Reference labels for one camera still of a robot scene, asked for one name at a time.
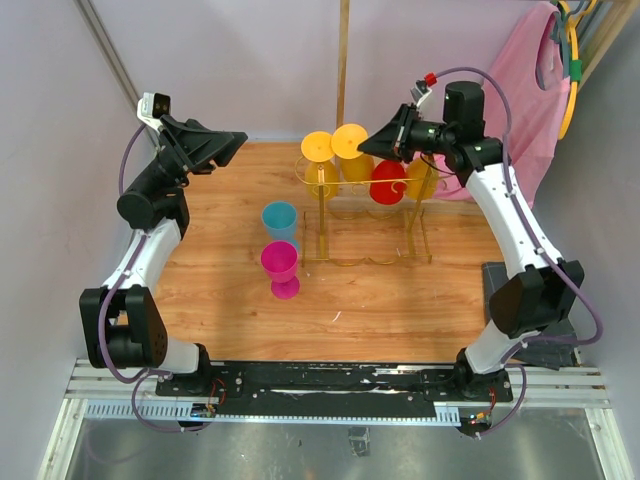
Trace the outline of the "hanging yellow wine glass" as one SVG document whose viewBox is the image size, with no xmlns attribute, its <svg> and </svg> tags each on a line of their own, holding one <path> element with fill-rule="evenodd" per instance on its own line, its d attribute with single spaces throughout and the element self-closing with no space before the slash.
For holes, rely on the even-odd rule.
<svg viewBox="0 0 640 480">
<path fill-rule="evenodd" d="M 332 158 L 334 156 L 331 147 L 332 135 L 326 131 L 311 132 L 301 142 L 301 153 L 309 161 L 305 170 L 307 192 L 314 199 L 319 199 L 319 168 L 324 175 L 325 186 L 323 188 L 324 199 L 330 200 L 338 193 L 340 175 Z"/>
</svg>

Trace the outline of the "magenta plastic wine glass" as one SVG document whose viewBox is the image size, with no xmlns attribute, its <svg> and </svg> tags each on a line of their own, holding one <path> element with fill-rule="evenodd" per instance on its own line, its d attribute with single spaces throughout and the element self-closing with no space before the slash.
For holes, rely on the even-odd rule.
<svg viewBox="0 0 640 480">
<path fill-rule="evenodd" d="M 288 300 L 299 293 L 298 251 L 293 244 L 282 240 L 269 243 L 262 250 L 260 261 L 276 298 Z"/>
</svg>

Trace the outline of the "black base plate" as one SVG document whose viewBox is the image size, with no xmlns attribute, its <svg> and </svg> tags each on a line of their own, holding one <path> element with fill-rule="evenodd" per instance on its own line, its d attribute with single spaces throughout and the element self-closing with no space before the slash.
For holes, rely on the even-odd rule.
<svg viewBox="0 0 640 480">
<path fill-rule="evenodd" d="M 156 394 L 215 403 L 218 416 L 422 420 L 438 402 L 512 401 L 506 371 L 453 364 L 219 361 L 157 383 Z"/>
</svg>

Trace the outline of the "wooden rack frame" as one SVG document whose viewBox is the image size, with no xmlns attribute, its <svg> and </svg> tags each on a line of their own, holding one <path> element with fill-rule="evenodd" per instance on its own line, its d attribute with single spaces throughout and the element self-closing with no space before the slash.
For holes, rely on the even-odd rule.
<svg viewBox="0 0 640 480">
<path fill-rule="evenodd" d="M 582 61 L 579 92 L 592 76 L 614 41 L 639 10 L 638 0 L 596 1 L 577 23 L 579 58 Z"/>
</svg>

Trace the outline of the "red plastic wine glass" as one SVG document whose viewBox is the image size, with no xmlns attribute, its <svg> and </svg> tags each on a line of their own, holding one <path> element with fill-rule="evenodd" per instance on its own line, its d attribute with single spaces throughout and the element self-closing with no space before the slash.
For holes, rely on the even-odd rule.
<svg viewBox="0 0 640 480">
<path fill-rule="evenodd" d="M 404 167 L 394 161 L 383 160 L 373 170 L 370 196 L 379 204 L 394 205 L 400 202 L 406 190 Z"/>
</svg>

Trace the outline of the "pink cloth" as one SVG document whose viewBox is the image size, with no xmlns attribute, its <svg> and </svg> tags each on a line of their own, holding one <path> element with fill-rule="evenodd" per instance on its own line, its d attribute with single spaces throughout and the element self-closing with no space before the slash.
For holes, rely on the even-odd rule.
<svg viewBox="0 0 640 480">
<path fill-rule="evenodd" d="M 536 2 L 489 69 L 510 106 L 508 151 L 529 205 L 554 157 L 570 91 L 562 42 L 552 37 L 558 14 L 551 3 Z"/>
</svg>

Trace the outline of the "dark grey mat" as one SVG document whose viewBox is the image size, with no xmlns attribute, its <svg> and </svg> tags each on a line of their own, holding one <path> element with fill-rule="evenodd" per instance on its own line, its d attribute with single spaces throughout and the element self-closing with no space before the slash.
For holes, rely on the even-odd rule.
<svg viewBox="0 0 640 480">
<path fill-rule="evenodd" d="M 489 301 L 492 295 L 499 290 L 508 280 L 506 267 L 503 262 L 486 262 L 481 266 L 484 317 L 485 323 L 491 320 Z M 568 318 L 553 324 L 543 331 L 544 335 L 552 337 L 571 336 L 576 338 L 576 333 Z M 551 370 L 559 370 L 563 367 L 575 366 L 577 360 L 574 354 L 575 346 L 571 343 L 556 343 L 548 340 L 530 343 L 528 347 L 522 347 L 515 353 L 511 360 L 518 360 L 537 367 Z"/>
</svg>

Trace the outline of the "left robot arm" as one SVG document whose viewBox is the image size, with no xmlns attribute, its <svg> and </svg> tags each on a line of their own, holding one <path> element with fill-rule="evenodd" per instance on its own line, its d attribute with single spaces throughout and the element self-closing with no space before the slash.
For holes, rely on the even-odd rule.
<svg viewBox="0 0 640 480">
<path fill-rule="evenodd" d="M 194 119 L 140 114 L 141 128 L 158 135 L 160 147 L 129 185 L 118 185 L 117 211 L 132 241 L 114 272 L 79 298 L 90 364 L 132 384 L 146 374 L 200 396 L 214 383 L 206 348 L 171 337 L 153 293 L 190 223 L 185 189 L 191 175 L 227 166 L 248 136 L 214 131 Z"/>
</svg>

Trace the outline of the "yellow hanger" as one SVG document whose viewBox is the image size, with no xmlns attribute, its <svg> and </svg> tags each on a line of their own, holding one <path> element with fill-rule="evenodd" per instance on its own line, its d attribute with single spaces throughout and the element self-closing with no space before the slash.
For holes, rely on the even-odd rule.
<svg viewBox="0 0 640 480">
<path fill-rule="evenodd" d="M 558 1 L 557 5 L 561 18 L 559 37 L 561 40 L 566 40 L 568 46 L 568 73 L 566 76 L 569 78 L 570 85 L 567 105 L 558 133 L 558 139 L 562 140 L 571 125 L 577 103 L 578 87 L 582 80 L 582 61 L 579 57 L 577 27 L 581 20 L 595 9 L 597 1 L 580 1 L 578 6 L 573 10 L 569 8 L 566 1 Z"/>
</svg>

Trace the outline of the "blue plastic wine glass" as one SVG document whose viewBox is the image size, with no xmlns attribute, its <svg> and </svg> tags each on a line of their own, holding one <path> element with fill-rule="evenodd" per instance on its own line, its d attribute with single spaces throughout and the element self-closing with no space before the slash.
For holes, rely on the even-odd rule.
<svg viewBox="0 0 640 480">
<path fill-rule="evenodd" d="M 269 203 L 261 213 L 262 223 L 274 241 L 285 241 L 300 250 L 296 239 L 298 214 L 296 208 L 285 201 Z"/>
</svg>

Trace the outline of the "yellow plastic wine glass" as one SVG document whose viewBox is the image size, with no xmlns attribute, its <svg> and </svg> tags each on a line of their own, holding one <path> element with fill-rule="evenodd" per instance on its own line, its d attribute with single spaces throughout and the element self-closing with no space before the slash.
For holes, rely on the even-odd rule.
<svg viewBox="0 0 640 480">
<path fill-rule="evenodd" d="M 412 200 L 431 198 L 438 187 L 439 172 L 434 168 L 432 156 L 414 159 L 406 169 L 407 183 L 405 194 Z"/>
</svg>

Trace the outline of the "wooden pole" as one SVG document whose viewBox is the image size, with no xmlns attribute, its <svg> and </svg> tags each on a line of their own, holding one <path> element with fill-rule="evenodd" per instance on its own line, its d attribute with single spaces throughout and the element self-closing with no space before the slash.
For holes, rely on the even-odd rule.
<svg viewBox="0 0 640 480">
<path fill-rule="evenodd" d="M 347 77 L 348 39 L 349 39 L 350 1 L 340 1 L 339 38 L 338 38 L 338 71 L 335 127 L 344 123 L 345 91 Z"/>
</svg>

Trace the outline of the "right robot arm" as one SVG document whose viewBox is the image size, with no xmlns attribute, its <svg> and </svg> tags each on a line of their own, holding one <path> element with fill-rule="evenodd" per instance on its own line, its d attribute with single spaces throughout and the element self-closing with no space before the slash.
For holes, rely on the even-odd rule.
<svg viewBox="0 0 640 480">
<path fill-rule="evenodd" d="M 432 81 L 419 80 L 413 101 L 359 151 L 409 162 L 415 154 L 440 154 L 484 214 L 500 247 L 507 281 L 489 301 L 490 320 L 457 355 L 451 374 L 424 380 L 425 394 L 486 399 L 507 381 L 506 362 L 533 342 L 548 342 L 548 327 L 566 319 L 584 279 L 578 261 L 567 261 L 544 236 L 522 195 L 504 140 L 485 133 L 484 90 L 476 82 L 445 87 L 442 122 L 426 121 L 421 109 Z"/>
</svg>

